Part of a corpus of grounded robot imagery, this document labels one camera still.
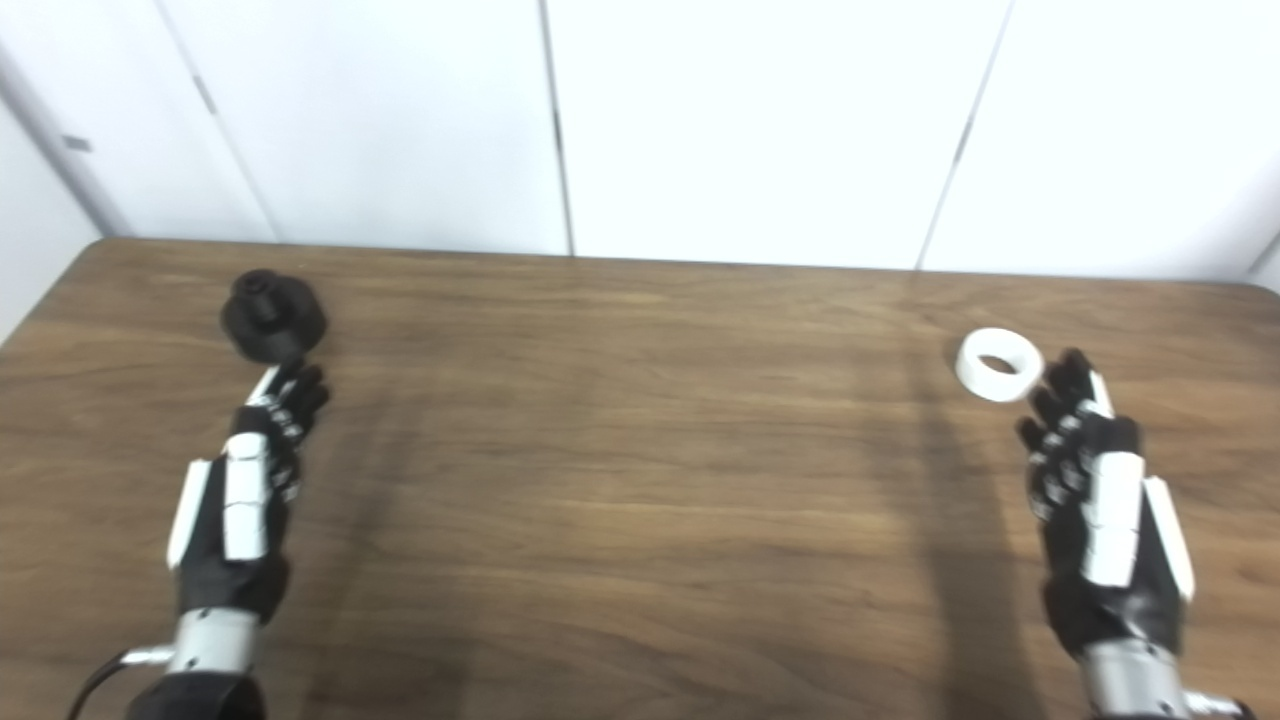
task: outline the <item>wooden table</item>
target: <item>wooden table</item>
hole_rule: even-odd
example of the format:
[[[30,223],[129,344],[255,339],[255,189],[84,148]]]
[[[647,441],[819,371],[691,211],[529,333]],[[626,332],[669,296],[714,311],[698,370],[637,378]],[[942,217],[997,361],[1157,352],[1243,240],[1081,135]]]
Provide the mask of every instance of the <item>wooden table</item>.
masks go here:
[[[1248,287],[113,240],[0,350],[0,716],[163,642],[186,462],[260,369],[242,270],[328,307],[271,717],[1076,719],[1011,427],[950,361],[1078,345],[1148,429],[1189,684],[1280,716],[1280,301]],[[119,717],[133,670],[86,717]]]

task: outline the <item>white cabinet door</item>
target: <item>white cabinet door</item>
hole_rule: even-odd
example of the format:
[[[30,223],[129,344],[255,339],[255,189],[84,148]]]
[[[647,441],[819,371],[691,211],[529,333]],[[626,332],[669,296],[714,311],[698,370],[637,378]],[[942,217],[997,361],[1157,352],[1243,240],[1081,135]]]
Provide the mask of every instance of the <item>white cabinet door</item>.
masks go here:
[[[1005,0],[549,0],[577,251],[909,268]]]
[[[1280,231],[1280,4],[1020,0],[924,268],[1242,279]]]
[[[0,342],[97,229],[0,101]]]
[[[567,251],[534,0],[164,0],[288,242]]]
[[[0,1],[0,81],[111,232],[274,240],[151,0]]]

